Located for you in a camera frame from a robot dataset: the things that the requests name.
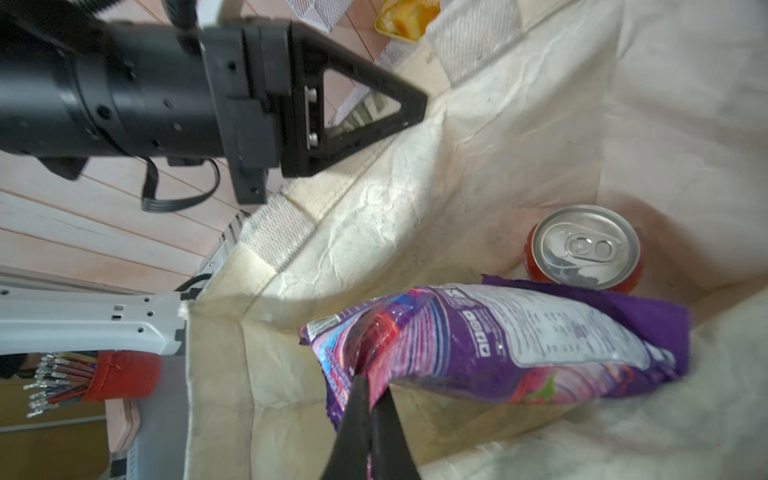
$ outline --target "black triangular bracket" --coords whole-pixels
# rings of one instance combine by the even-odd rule
[[[424,92],[341,48],[316,30],[293,23],[291,54],[291,124],[295,133],[291,135],[293,144],[287,145],[281,160],[283,174],[286,176],[312,176],[364,147],[424,119],[427,105]],[[329,69],[398,101],[399,111],[353,131],[336,136],[328,135],[323,116],[323,74]],[[312,101],[308,101],[307,95],[311,90],[316,92],[316,98],[313,95]]]

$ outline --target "barcode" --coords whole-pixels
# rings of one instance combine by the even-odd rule
[[[325,332],[332,326],[341,322],[341,318],[338,315],[329,316],[328,318],[315,320],[306,324],[306,334],[310,338],[310,342],[314,341],[315,337],[320,333]]]

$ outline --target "pull tab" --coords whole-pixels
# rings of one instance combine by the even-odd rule
[[[616,257],[617,241],[599,233],[574,233],[565,241],[565,251],[572,257],[606,263]]]

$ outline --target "screw hole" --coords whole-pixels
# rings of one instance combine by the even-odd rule
[[[96,114],[104,120],[112,119],[112,110],[105,107],[104,105],[99,105],[96,107]]]

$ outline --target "red pencil cup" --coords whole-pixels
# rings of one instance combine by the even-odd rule
[[[99,352],[96,372],[83,400],[142,399],[160,376],[160,356],[145,352]]]

